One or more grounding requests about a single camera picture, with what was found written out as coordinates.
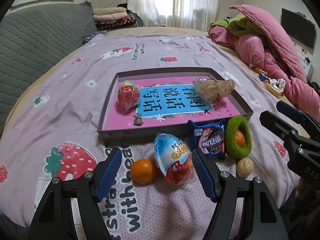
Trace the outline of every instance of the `blue snack wrapper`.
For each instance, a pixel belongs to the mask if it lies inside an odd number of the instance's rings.
[[[225,159],[224,133],[227,126],[225,120],[201,126],[189,120],[188,124],[191,128],[192,149],[199,147],[208,159],[213,157],[218,157],[220,160]]]
[[[267,80],[269,77],[266,76],[266,75],[264,75],[264,74],[262,74],[262,73],[259,73],[259,78],[260,78],[260,80],[261,80],[262,82],[265,82],[265,80]]]

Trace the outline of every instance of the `kinder joy egg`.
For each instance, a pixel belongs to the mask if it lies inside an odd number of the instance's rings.
[[[155,160],[166,179],[185,184],[195,174],[189,147],[171,134],[158,134],[155,139]]]
[[[218,157],[225,159],[224,134],[226,122],[221,120],[216,123],[197,126],[191,120],[188,121],[191,133],[190,144],[193,149],[199,147],[208,159]]]

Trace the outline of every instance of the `red plastic bag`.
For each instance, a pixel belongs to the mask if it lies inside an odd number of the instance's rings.
[[[140,101],[140,87],[133,80],[125,80],[118,90],[118,100],[128,112],[131,107],[138,105]]]

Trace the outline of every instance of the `quilted cushion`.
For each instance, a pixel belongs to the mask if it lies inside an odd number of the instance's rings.
[[[46,4],[18,10],[0,23],[0,136],[22,93],[97,31],[92,7]]]

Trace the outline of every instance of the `white curtain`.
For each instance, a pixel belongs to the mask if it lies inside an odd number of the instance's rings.
[[[219,0],[129,0],[128,9],[144,26],[170,26],[208,31],[216,20]]]

